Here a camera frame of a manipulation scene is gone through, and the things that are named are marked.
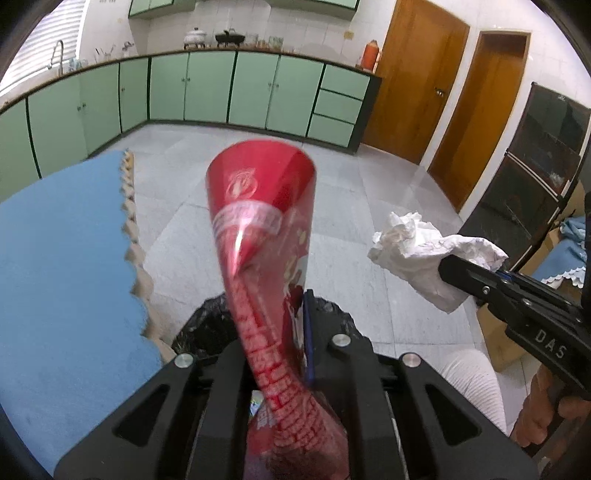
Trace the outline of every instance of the countertop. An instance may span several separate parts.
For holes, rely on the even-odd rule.
[[[174,55],[177,53],[188,53],[188,52],[201,52],[201,51],[253,51],[253,52],[260,52],[260,53],[270,53],[270,54],[276,54],[276,55],[285,55],[288,57],[296,57],[296,58],[300,58],[300,59],[307,59],[307,60],[315,60],[315,61],[321,61],[323,63],[327,63],[329,65],[334,65],[336,67],[341,67],[347,70],[351,70],[353,72],[358,72],[358,73],[362,73],[365,74],[367,76],[372,76],[372,77],[377,77],[377,75],[368,72],[367,70],[362,70],[359,68],[356,68],[354,66],[351,66],[349,64],[346,63],[341,63],[338,61],[333,61],[333,60],[328,60],[328,59],[323,59],[321,57],[315,57],[312,55],[306,55],[306,54],[302,54],[302,53],[295,53],[295,52],[286,52],[286,51],[277,51],[277,50],[269,50],[269,49],[263,49],[263,48],[256,48],[256,47],[206,47],[206,48],[190,48],[188,50],[171,50],[171,51],[165,51],[165,52],[160,52],[160,53],[152,53],[152,54],[147,54],[147,55],[136,55],[136,56],[132,56],[132,57],[124,57],[121,59],[113,59],[113,60],[109,60],[109,61],[103,61],[103,62],[99,62],[99,63],[95,63],[94,65],[88,65],[87,67],[84,67],[82,69],[78,69],[75,70],[73,72],[69,72],[69,73],[65,73],[64,75],[62,75],[61,77],[57,77],[57,78],[53,78],[51,80],[48,80],[46,82],[43,82],[39,85],[37,85],[35,88],[32,88],[31,90],[22,93],[21,95],[19,95],[18,97],[14,98],[13,100],[7,102],[4,106],[0,106],[0,114],[2,114],[5,110],[8,110],[10,107],[16,105],[18,102],[22,101],[23,99],[25,99],[26,97],[28,97],[29,95],[32,95],[33,93],[47,87],[48,85],[51,85],[52,83],[55,82],[59,82],[60,80],[66,79],[68,77],[72,77],[74,75],[78,75],[80,73],[84,73],[87,72],[88,70],[93,70],[99,67],[104,67],[105,65],[111,65],[114,63],[120,63],[122,61],[129,61],[129,60],[136,60],[136,59],[146,59],[146,58],[150,58],[150,57],[159,57],[159,56],[163,56],[163,55]]]

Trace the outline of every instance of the door frame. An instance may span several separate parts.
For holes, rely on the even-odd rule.
[[[478,40],[476,42],[476,46],[474,48],[474,51],[470,57],[470,65],[469,65],[468,71],[466,73],[466,78],[462,83],[462,89],[460,90],[457,100],[456,100],[455,104],[453,105],[453,110],[451,112],[451,116],[450,116],[449,120],[447,121],[446,129],[443,132],[441,139],[438,141],[437,148],[434,149],[432,157],[429,158],[427,161],[425,158],[423,158],[423,161],[421,162],[421,166],[423,168],[425,168],[425,170],[427,170],[427,172],[428,172],[429,169],[431,168],[433,161],[437,157],[437,153],[439,152],[439,149],[441,149],[441,145],[442,145],[443,141],[445,140],[445,137],[446,137],[448,130],[450,128],[450,125],[452,123],[453,115],[456,113],[456,109],[458,107],[460,99],[462,98],[462,94],[464,93],[466,85],[468,85],[472,76],[475,74],[472,69],[472,66],[474,64],[474,61],[476,60],[476,55],[478,54],[478,52],[482,46],[482,43],[484,41],[483,39],[484,39],[485,35],[520,35],[520,36],[523,36],[523,37],[525,37],[525,50],[524,50],[523,58],[521,60],[522,61],[521,81],[519,84],[519,88],[517,90],[517,94],[515,95],[515,100],[513,102],[513,107],[511,108],[511,113],[509,114],[509,118],[507,119],[505,127],[501,133],[501,136],[499,137],[499,141],[497,142],[496,147],[493,150],[491,157],[488,159],[488,162],[486,163],[485,169],[482,171],[482,174],[480,174],[480,178],[478,179],[478,181],[474,185],[474,188],[470,192],[470,195],[468,195],[468,197],[466,198],[466,200],[464,201],[464,203],[460,207],[460,210],[458,211],[458,215],[464,221],[467,220],[467,218],[470,216],[470,214],[472,213],[472,211],[476,207],[476,204],[478,203],[478,201],[480,201],[480,199],[482,198],[482,196],[486,192],[486,189],[488,188],[488,186],[492,182],[492,179],[494,178],[497,169],[501,166],[503,155],[500,155],[497,165],[494,167],[494,169],[491,167],[491,161],[493,160],[493,158],[495,157],[495,154],[497,153],[497,150],[499,148],[499,144],[501,143],[501,140],[503,139],[503,136],[505,135],[507,125],[509,124],[511,117],[513,115],[515,115],[515,105],[517,104],[517,100],[519,99],[519,96],[523,94],[522,88],[524,85],[525,70],[527,68],[527,60],[528,60],[528,55],[530,52],[531,31],[515,30],[515,29],[493,30],[490,28],[478,31]],[[473,201],[474,195],[478,195],[478,199],[475,202]]]
[[[439,118],[434,126],[433,133],[431,134],[431,138],[429,139],[429,142],[427,143],[427,146],[425,147],[425,152],[423,152],[423,156],[421,157],[421,160],[418,163],[416,163],[416,165],[419,165],[419,166],[424,167],[425,169],[428,169],[428,165],[430,164],[430,161],[428,161],[425,166],[424,165],[425,159],[426,159],[426,156],[429,155],[430,147],[433,143],[433,138],[435,137],[437,129],[441,123],[441,120],[443,118],[443,114],[445,113],[448,105],[450,105],[450,98],[451,98],[452,91],[456,87],[456,85],[458,84],[458,75],[460,73],[462,63],[465,61],[465,58],[466,58],[468,43],[470,40],[470,34],[472,33],[472,30],[473,30],[473,26],[470,25],[469,23],[467,23],[465,20],[461,19],[460,17],[456,16],[454,13],[450,12],[448,9],[444,8],[443,6],[436,4],[434,2],[434,0],[424,0],[424,1],[431,4],[435,8],[441,10],[442,12],[445,12],[447,15],[455,18],[456,20],[458,20],[459,22],[461,22],[462,24],[464,24],[466,26],[466,33],[465,33],[464,40],[463,40],[462,58],[460,59],[460,61],[458,63],[452,86],[446,95],[445,103],[441,107],[441,112],[440,112]],[[396,23],[400,22],[400,16],[402,15],[401,12],[403,12],[403,10],[406,8],[410,8],[415,3],[416,3],[416,0],[397,0],[396,4],[394,5],[394,12],[392,13],[392,18],[390,19],[390,23],[388,25],[388,31],[386,32],[386,37],[384,39],[384,46],[382,48],[380,57],[378,59],[378,64],[374,70],[374,73],[382,79],[382,84],[384,83],[384,79],[385,79],[386,75],[385,75],[385,72],[382,71],[384,68],[384,63],[380,59],[384,56],[385,51],[389,51],[389,49],[387,48],[388,47],[388,36],[390,35],[391,31],[393,31],[393,29],[395,28]],[[368,127],[370,127],[370,124],[371,124],[371,116],[370,116],[370,121],[368,122]]]

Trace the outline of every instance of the doorway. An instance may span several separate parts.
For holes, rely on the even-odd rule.
[[[466,84],[429,173],[460,211],[501,139],[525,70],[530,35],[482,32]]]
[[[363,142],[420,163],[462,60],[470,27],[427,0],[398,0]]]

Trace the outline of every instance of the orange thermos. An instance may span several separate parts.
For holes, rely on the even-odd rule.
[[[365,70],[373,70],[375,61],[378,58],[379,47],[378,42],[372,40],[365,46],[363,57],[361,57],[361,68]]]

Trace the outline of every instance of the blue cloth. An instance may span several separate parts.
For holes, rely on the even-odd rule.
[[[565,238],[552,249],[534,272],[534,279],[546,280],[585,266],[587,253],[580,245],[585,238],[585,217],[566,219],[560,225],[560,232]]]
[[[0,404],[49,473],[162,366],[130,293],[122,156],[59,171],[0,204]]]

